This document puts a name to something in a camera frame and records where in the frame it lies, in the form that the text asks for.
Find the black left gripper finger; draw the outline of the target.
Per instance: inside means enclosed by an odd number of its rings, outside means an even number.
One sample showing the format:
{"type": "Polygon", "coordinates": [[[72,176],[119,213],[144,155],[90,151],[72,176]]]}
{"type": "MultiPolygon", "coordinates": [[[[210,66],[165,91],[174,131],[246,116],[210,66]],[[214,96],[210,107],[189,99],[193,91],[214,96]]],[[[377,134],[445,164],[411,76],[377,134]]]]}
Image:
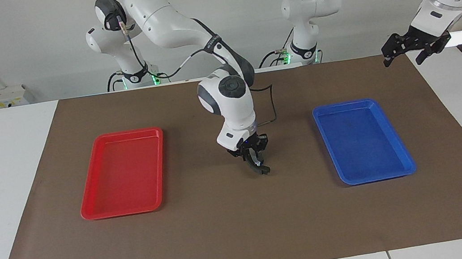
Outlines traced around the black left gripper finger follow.
{"type": "Polygon", "coordinates": [[[385,68],[389,68],[390,64],[392,63],[393,59],[398,56],[398,53],[393,51],[393,52],[386,52],[383,53],[382,56],[384,57],[384,66],[385,68]]]}
{"type": "Polygon", "coordinates": [[[417,56],[416,56],[416,64],[421,65],[428,57],[434,54],[434,50],[432,47],[428,47],[423,49],[417,56]]]}

